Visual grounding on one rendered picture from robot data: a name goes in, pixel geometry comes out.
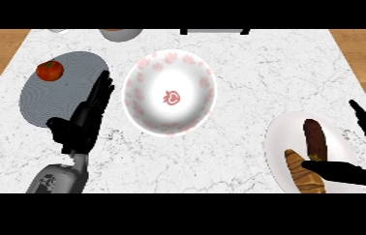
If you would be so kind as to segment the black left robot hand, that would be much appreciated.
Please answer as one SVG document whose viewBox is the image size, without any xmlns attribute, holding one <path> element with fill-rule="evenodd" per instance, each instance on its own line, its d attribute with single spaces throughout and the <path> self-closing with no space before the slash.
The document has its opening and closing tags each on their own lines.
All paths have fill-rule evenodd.
<svg viewBox="0 0 366 235">
<path fill-rule="evenodd" d="M 52 117 L 47 120 L 47 127 L 52 140 L 63 145 L 63 154 L 86 155 L 94 147 L 103 113 L 114 86 L 111 85 L 110 72 L 101 71 L 94 82 L 88 98 L 79 103 L 70 118 Z"/>
</svg>

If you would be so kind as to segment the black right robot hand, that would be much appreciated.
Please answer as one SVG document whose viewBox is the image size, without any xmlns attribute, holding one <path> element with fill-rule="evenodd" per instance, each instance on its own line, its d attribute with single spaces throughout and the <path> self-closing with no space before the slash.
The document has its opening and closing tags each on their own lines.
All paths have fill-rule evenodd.
<svg viewBox="0 0 366 235">
<path fill-rule="evenodd" d="M 356 124 L 366 135 L 366 110 L 354 100 L 348 101 L 356 117 Z M 348 162 L 303 161 L 300 166 L 333 182 L 366 186 L 366 169 Z"/>
</svg>

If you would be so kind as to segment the grey round plate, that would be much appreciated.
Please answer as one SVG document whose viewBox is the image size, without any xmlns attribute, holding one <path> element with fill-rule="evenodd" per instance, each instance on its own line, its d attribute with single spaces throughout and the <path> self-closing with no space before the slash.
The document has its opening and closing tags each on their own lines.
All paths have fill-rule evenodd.
<svg viewBox="0 0 366 235">
<path fill-rule="evenodd" d="M 73 51 L 58 55 L 54 60 L 63 66 L 63 75 L 52 81 L 41 80 L 33 73 L 24 82 L 19 108 L 26 122 L 45 128 L 51 117 L 69 119 L 78 104 L 88 94 L 107 64 L 103 58 L 86 51 Z"/>
</svg>

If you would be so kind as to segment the white plate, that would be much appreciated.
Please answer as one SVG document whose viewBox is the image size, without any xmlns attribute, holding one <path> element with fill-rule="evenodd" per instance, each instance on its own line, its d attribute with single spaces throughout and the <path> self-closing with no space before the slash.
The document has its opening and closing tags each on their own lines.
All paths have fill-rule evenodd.
<svg viewBox="0 0 366 235">
<path fill-rule="evenodd" d="M 318 122 L 327 144 L 327 160 L 358 165 L 354 150 L 346 143 L 340 131 L 324 119 L 303 112 L 281 114 L 269 123 L 264 137 L 265 160 L 275 182 L 284 192 L 297 193 L 297 187 L 286 164 L 284 150 L 292 149 L 306 160 L 306 145 L 302 131 L 305 119 Z"/>
</svg>

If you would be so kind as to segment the white bowl with pink print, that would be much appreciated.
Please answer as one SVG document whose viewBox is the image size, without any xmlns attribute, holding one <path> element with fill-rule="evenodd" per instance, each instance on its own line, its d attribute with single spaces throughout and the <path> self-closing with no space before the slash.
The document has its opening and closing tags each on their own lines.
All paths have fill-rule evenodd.
<svg viewBox="0 0 366 235">
<path fill-rule="evenodd" d="M 153 52 L 126 74 L 120 99 L 125 116 L 141 132 L 156 137 L 187 134 L 206 121 L 215 105 L 207 63 L 181 49 Z"/>
</svg>

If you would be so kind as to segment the grey bowl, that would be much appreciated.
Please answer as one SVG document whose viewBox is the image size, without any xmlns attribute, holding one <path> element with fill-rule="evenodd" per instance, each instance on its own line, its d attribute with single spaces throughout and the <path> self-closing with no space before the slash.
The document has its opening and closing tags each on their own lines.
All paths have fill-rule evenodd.
<svg viewBox="0 0 366 235">
<path fill-rule="evenodd" d="M 110 42 L 119 43 L 134 39 L 141 33 L 141 29 L 101 29 L 100 33 Z"/>
</svg>

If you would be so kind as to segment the tan croissant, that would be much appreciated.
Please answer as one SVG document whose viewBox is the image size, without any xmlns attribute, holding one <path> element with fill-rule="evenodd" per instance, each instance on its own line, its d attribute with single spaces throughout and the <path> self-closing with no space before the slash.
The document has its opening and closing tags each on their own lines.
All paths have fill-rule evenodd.
<svg viewBox="0 0 366 235">
<path fill-rule="evenodd" d="M 324 193 L 324 182 L 320 176 L 300 166 L 303 158 L 292 149 L 284 151 L 284 160 L 297 191 L 300 193 Z"/>
</svg>

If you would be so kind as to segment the red tomato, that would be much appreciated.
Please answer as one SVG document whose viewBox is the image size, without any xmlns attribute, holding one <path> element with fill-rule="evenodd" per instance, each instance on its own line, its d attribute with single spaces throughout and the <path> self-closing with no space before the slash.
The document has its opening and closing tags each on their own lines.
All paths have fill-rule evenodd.
<svg viewBox="0 0 366 235">
<path fill-rule="evenodd" d="M 63 65 L 51 60 L 36 66 L 36 76 L 44 81 L 55 81 L 63 75 Z"/>
</svg>

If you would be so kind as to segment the grey appliance with black legs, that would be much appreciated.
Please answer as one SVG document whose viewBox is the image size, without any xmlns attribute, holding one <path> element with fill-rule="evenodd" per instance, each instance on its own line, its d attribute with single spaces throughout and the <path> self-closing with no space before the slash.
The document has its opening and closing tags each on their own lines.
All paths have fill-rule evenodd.
<svg viewBox="0 0 366 235">
<path fill-rule="evenodd" d="M 179 35 L 185 36 L 193 33 L 247 35 L 249 31 L 250 29 L 179 29 Z"/>
</svg>

